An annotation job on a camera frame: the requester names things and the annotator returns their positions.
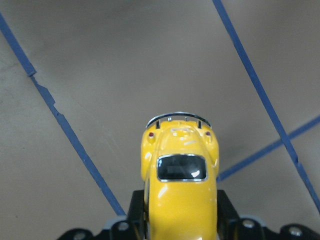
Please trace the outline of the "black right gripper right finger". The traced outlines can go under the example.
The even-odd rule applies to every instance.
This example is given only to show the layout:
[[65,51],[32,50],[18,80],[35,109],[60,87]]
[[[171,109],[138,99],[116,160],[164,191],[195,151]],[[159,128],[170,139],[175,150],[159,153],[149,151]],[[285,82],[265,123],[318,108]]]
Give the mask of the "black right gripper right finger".
[[237,240],[237,224],[240,216],[226,192],[217,190],[217,235],[220,240]]

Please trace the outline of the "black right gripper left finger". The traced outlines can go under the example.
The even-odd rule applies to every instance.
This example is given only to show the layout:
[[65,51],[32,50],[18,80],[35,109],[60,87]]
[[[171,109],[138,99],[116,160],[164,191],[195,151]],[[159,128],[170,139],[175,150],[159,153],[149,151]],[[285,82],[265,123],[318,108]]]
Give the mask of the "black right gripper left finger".
[[145,233],[145,202],[144,191],[135,190],[132,193],[129,210],[127,213],[127,220],[133,227],[136,240],[144,240]]

